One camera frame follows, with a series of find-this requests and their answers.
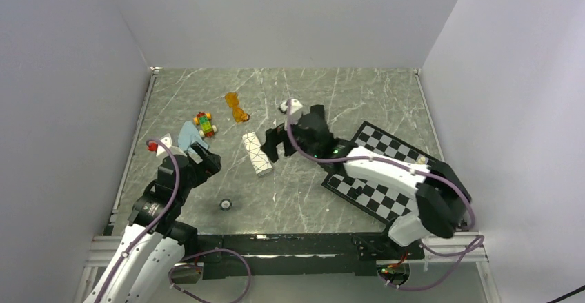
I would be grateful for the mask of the light blue cleaning cloth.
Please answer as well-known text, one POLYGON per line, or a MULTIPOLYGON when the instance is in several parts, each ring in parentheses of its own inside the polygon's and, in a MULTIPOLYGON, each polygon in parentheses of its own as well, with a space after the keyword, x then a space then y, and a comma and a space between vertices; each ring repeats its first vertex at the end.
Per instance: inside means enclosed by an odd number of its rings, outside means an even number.
POLYGON ((199 144, 205 150, 209 149, 209 145, 203 140, 192 121, 184 122, 179 132, 177 143, 182 151, 189 153, 195 153, 195 150, 191 147, 193 144, 199 144))

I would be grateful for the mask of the white geometric glasses case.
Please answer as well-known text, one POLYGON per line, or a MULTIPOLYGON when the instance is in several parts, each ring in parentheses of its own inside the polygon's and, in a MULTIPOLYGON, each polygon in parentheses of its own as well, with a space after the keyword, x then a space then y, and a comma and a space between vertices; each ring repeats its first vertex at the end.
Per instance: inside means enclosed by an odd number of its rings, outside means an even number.
POLYGON ((267 154, 261 149, 261 142, 255 132, 244 134, 242 136, 242 143, 248 153, 254 172, 258 177, 272 172, 272 163, 267 154))

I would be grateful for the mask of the black glasses case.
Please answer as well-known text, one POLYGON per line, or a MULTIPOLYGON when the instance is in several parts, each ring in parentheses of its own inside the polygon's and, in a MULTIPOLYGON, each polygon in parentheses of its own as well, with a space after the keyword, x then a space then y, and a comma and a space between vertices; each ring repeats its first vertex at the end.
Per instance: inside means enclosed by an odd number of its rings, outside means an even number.
POLYGON ((322 104, 315 104, 310 107, 310 113, 325 119, 325 108, 322 104))

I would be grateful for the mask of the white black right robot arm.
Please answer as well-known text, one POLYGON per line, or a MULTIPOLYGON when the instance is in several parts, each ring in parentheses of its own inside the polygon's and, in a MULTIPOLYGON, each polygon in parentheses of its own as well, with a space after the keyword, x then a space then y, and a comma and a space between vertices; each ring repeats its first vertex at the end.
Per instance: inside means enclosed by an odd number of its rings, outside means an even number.
POLYGON ((273 162, 279 159, 279 144, 286 156, 299 153, 327 173, 385 187, 385 192, 371 194, 366 201, 377 213, 391 213, 394 206, 413 202, 413 209, 396 216, 380 241, 386 257, 398 258, 409 244, 429 235, 451 238, 470 211, 471 197, 448 164, 415 164, 377 154, 335 137, 319 114, 302 114, 298 120, 287 118, 265 132, 261 149, 273 162))

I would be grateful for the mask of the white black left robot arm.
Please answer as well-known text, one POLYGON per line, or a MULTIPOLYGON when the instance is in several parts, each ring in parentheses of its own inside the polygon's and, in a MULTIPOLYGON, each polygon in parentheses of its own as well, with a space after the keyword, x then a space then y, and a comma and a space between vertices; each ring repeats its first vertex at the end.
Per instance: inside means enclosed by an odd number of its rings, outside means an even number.
POLYGON ((86 302, 147 302, 171 268, 198 252, 197 229, 177 221, 192 189, 221 170, 221 156, 195 142, 196 162, 176 146, 150 139, 162 157, 157 176, 133 204, 121 241, 86 302))

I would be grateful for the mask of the small round metal disc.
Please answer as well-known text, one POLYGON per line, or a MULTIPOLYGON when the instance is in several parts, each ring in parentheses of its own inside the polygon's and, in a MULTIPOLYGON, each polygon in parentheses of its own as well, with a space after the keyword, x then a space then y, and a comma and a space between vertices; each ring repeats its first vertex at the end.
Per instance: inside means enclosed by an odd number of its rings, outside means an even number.
POLYGON ((220 202, 220 209, 223 211, 228 211, 232 208, 232 202, 229 199, 223 199, 220 202))

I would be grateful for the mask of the colourful toy brick car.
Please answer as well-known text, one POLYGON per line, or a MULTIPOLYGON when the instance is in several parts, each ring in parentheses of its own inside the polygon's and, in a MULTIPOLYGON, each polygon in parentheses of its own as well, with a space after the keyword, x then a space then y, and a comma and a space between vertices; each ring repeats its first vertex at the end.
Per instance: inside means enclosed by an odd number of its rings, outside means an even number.
POLYGON ((201 138, 213 137, 217 132, 217 127, 212 124, 212 115, 207 112, 199 112, 193 118, 197 131, 201 138))

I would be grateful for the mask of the black white chessboard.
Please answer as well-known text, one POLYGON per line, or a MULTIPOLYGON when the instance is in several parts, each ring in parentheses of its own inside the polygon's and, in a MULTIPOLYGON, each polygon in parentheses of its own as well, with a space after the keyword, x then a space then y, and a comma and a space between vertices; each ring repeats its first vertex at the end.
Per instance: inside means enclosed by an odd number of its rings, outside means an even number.
MULTIPOLYGON (((428 165, 439 161, 368 121, 363 121, 352 141, 369 151, 403 162, 417 163, 420 156, 427 158, 425 164, 428 165)), ((400 216, 418 213, 415 200, 371 180, 329 174, 321 185, 385 225, 400 216)))

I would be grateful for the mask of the black table front rail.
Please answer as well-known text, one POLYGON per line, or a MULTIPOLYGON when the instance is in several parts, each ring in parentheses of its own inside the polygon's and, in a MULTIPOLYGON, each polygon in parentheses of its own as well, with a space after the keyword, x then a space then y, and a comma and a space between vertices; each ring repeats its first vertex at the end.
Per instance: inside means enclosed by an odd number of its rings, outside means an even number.
POLYGON ((379 268, 424 259, 418 243, 402 248, 382 233, 199 235, 180 265, 198 266, 205 280, 232 276, 375 276, 379 268))

